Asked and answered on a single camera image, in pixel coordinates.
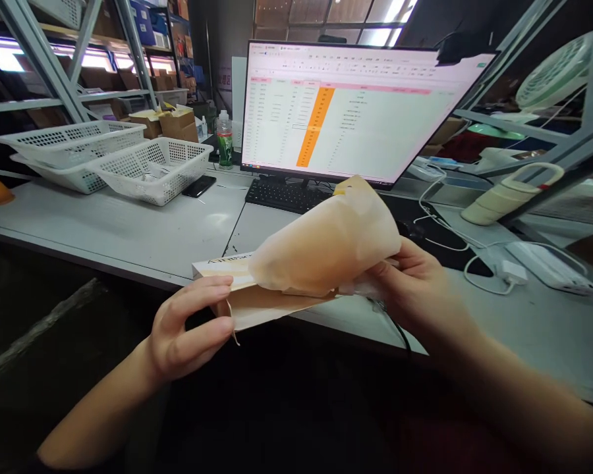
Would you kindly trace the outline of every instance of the computer monitor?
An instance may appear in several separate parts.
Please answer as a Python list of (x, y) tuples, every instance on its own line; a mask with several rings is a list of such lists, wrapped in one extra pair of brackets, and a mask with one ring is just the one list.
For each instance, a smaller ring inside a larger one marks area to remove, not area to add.
[(243, 171), (391, 189), (494, 58), (251, 40)]

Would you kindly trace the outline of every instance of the desk surface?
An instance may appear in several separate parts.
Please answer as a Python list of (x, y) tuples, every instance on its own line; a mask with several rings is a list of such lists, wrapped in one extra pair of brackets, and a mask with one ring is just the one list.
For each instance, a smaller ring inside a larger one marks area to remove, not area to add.
[[(179, 196), (165, 207), (125, 199), (110, 189), (81, 196), (43, 182), (25, 184), (14, 189), (15, 201), (0, 207), (0, 239), (174, 289), (190, 282), (192, 262), (255, 250), (298, 217), (244, 205), (250, 175), (211, 170), (207, 174), (218, 181), (201, 197), (204, 203)], [(462, 220), (456, 208), (436, 207), (451, 225), (481, 242), (517, 239), (502, 226), (480, 228)], [(486, 252), (492, 259), (511, 259), (498, 246)], [(485, 331), (593, 402), (593, 298), (551, 290), (535, 278), (510, 296), (496, 296), (467, 283), (461, 272), (448, 273)], [(504, 283), (496, 278), (476, 278), (503, 289)], [(364, 298), (339, 298), (294, 316), (403, 347), (388, 317)], [(414, 351), (425, 353), (413, 337), (409, 340)]]

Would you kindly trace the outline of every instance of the window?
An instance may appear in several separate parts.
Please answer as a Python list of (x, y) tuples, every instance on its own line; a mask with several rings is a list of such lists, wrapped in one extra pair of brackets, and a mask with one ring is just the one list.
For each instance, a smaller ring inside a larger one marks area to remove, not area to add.
[[(134, 60), (129, 54), (114, 53), (114, 61), (119, 69), (131, 69), (132, 72), (136, 72), (136, 68), (134, 67)], [(147, 59), (145, 60), (145, 65), (149, 69), (150, 62)], [(176, 70), (176, 66), (173, 64), (173, 61), (167, 58), (152, 56), (152, 66), (154, 69), (163, 69), (167, 72)]]
[[(72, 46), (51, 45), (53, 52), (58, 56), (69, 56), (72, 58), (74, 48)], [(11, 39), (0, 39), (0, 69), (3, 71), (24, 72), (18, 56), (24, 56), (20, 45)], [(112, 64), (105, 51), (100, 49), (88, 48), (84, 55), (82, 66), (99, 67), (107, 71), (112, 71)]]
[(348, 44), (395, 46), (418, 0), (257, 0), (258, 40), (316, 42), (339, 36)]

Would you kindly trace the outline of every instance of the hand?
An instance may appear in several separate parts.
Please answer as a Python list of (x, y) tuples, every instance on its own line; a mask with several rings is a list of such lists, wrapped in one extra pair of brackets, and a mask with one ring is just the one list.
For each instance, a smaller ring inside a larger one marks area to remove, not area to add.
[(225, 300), (232, 276), (207, 276), (185, 286), (158, 309), (152, 333), (137, 349), (144, 351), (155, 383), (184, 377), (198, 370), (228, 341), (233, 320), (219, 317), (185, 331), (184, 322), (196, 311)]
[(444, 338), (465, 338), (478, 332), (435, 257), (403, 238), (400, 251), (392, 259), (399, 262), (399, 270), (382, 261), (367, 273), (383, 290), (393, 320), (422, 345), (441, 344)]

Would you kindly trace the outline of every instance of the translucent paper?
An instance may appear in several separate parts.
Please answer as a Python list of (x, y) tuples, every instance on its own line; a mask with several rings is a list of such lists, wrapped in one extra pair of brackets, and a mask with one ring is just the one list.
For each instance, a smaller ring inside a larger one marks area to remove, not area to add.
[(322, 298), (395, 255), (400, 245), (386, 204), (354, 176), (340, 183), (333, 197), (266, 239), (248, 270), (262, 288)]

